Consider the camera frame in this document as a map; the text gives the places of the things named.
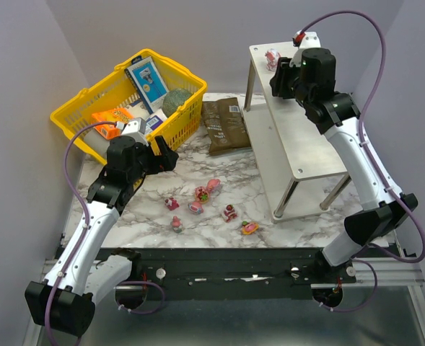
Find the pink white bunny toy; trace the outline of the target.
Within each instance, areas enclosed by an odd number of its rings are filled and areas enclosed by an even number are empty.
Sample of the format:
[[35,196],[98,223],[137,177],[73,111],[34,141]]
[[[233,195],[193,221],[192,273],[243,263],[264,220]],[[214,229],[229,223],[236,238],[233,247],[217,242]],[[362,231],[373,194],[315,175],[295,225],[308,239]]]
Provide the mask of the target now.
[[278,66],[278,61],[281,57],[280,53],[276,49],[270,48],[266,51],[265,57],[266,57],[266,68],[272,72],[276,71]]

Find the pink toy blue bow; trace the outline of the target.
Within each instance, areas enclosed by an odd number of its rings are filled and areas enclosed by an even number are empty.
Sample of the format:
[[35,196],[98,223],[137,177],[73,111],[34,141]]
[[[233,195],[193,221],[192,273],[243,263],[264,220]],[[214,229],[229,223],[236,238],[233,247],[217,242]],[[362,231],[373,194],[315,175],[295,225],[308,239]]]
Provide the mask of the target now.
[[204,212],[202,204],[197,201],[189,203],[188,209],[196,215],[200,215]]

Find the pink mushroom toy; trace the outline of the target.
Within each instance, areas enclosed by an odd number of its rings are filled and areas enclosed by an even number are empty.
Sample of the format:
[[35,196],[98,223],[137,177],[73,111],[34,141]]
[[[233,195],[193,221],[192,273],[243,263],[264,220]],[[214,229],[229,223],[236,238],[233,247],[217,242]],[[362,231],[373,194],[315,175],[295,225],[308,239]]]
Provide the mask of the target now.
[[183,230],[182,221],[177,216],[173,216],[172,222],[171,222],[171,227],[172,227],[172,230],[175,233],[179,234]]

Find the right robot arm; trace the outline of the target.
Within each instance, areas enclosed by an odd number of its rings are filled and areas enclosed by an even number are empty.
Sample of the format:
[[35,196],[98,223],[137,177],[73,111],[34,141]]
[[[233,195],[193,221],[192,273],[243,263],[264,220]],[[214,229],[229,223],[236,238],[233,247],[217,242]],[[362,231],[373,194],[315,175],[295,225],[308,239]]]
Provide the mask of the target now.
[[293,59],[281,57],[270,80],[272,95],[294,99],[309,121],[325,136],[355,184],[362,210],[345,218],[344,230],[317,256],[323,270],[348,262],[378,237],[397,229],[418,200],[405,194],[386,172],[359,122],[351,96],[337,92],[336,58],[325,48],[298,50]]

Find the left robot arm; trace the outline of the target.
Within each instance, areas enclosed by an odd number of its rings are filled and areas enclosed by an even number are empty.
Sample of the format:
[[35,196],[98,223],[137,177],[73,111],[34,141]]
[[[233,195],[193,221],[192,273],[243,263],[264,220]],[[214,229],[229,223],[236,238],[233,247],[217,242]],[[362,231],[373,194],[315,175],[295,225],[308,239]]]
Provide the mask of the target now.
[[46,328],[81,338],[96,308],[96,295],[85,290],[89,272],[103,240],[130,199],[152,174],[172,171],[178,160],[162,136],[156,136],[159,153],[131,136],[110,141],[107,163],[81,198],[83,215],[68,246],[40,282],[25,289],[33,321]]

